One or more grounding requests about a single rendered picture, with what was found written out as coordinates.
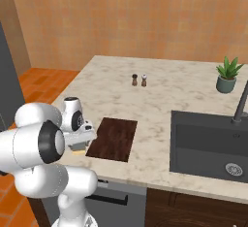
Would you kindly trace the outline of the dark brown cutting board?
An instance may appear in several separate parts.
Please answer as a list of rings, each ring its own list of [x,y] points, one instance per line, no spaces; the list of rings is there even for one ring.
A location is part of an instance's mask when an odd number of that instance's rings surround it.
[[[104,117],[97,130],[97,139],[86,152],[88,157],[127,162],[136,134],[135,120]]]

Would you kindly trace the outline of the dark grey tap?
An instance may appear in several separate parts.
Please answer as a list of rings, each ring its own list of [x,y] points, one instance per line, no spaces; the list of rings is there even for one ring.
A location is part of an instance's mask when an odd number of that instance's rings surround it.
[[[247,96],[248,96],[248,81],[245,84],[245,87],[243,89],[242,95],[241,95],[239,103],[237,105],[235,114],[232,118],[232,124],[238,125],[241,122],[241,117],[243,114],[243,110],[245,107]]]

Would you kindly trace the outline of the dark grey fridge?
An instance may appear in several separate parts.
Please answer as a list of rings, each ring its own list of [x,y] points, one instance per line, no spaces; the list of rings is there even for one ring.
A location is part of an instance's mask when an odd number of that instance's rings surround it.
[[[17,109],[24,103],[16,68],[0,22],[0,132],[13,124]]]

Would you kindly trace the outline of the green plant in grey pot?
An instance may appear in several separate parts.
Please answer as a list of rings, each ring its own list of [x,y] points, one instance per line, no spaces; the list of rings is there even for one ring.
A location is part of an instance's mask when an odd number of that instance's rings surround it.
[[[231,93],[234,89],[238,72],[242,67],[243,65],[238,63],[237,57],[230,61],[228,57],[225,56],[224,64],[216,67],[216,70],[219,73],[216,89],[220,93]]]

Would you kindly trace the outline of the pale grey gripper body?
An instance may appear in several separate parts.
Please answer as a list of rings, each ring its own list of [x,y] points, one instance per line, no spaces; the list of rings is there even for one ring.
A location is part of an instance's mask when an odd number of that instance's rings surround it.
[[[78,129],[73,133],[65,133],[64,137],[67,146],[88,146],[97,138],[97,135],[94,129],[86,131]]]

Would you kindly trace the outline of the grey dishwasher front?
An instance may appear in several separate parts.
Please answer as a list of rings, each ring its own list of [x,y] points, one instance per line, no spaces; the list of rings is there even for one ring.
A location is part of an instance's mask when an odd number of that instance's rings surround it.
[[[84,188],[83,195],[53,196],[42,200],[50,224],[58,218],[63,221],[83,219],[90,213],[98,227],[144,227],[146,188],[131,184],[101,180],[93,183],[91,188]],[[121,206],[112,203],[87,199],[90,195],[101,195],[123,199],[128,195],[128,205]]]

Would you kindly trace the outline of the dark wood cupboard door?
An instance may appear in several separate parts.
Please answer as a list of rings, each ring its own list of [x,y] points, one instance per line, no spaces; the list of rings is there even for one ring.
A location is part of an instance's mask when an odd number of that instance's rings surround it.
[[[145,227],[248,227],[248,205],[148,188]]]

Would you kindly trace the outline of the dark grey sink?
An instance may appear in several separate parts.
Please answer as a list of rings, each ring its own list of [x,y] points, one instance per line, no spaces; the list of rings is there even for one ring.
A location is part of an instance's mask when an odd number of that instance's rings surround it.
[[[170,171],[248,183],[248,116],[172,111]]]

